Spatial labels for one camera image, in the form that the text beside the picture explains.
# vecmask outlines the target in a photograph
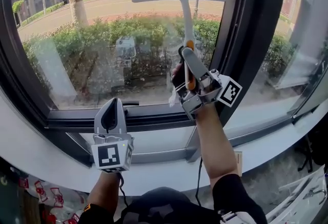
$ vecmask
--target gray floor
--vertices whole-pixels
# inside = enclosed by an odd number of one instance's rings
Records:
[[[302,154],[295,152],[294,148],[291,147],[268,162],[243,174],[241,179],[246,191],[263,208],[265,214],[273,210],[289,195],[288,191],[279,192],[279,187],[308,175],[306,167],[301,172],[297,171],[297,168],[302,166],[304,159],[305,157]],[[319,168],[318,165],[313,165],[314,170]],[[197,203],[195,192],[196,189],[186,191],[184,194],[193,203]],[[198,197],[203,207],[213,208],[213,199],[209,186],[200,188]],[[127,197],[128,203],[134,198]],[[124,208],[123,199],[120,197],[114,217],[115,220],[120,217],[120,213]]]

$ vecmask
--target street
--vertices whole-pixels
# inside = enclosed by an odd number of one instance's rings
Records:
[[[194,12],[195,0],[189,2],[191,12]],[[198,13],[208,18],[220,19],[223,12],[224,2],[199,1]],[[182,13],[182,6],[177,0],[153,1],[144,3],[133,3],[131,0],[89,0],[85,1],[85,9],[89,23],[97,17],[104,21],[112,21],[118,16],[132,16],[133,14],[165,14],[175,16]],[[61,25],[71,22],[71,11],[69,5],[40,17],[30,24],[18,29],[22,41],[32,35],[52,32]]]

